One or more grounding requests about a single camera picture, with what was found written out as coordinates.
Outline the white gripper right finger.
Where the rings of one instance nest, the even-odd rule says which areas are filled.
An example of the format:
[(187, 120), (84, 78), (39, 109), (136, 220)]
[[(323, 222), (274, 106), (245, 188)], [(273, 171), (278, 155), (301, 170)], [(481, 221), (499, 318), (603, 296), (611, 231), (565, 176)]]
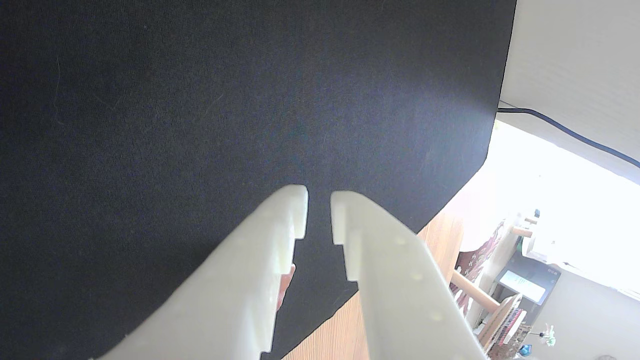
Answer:
[(333, 243), (358, 285), (371, 360), (484, 360), (426, 243), (363, 194), (330, 198)]

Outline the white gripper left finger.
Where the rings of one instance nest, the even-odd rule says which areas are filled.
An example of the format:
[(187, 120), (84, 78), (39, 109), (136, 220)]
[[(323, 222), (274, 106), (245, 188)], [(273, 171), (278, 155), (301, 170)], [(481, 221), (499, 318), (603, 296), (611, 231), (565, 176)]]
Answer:
[(268, 353), (308, 202), (304, 185), (268, 196), (103, 359), (258, 360)]

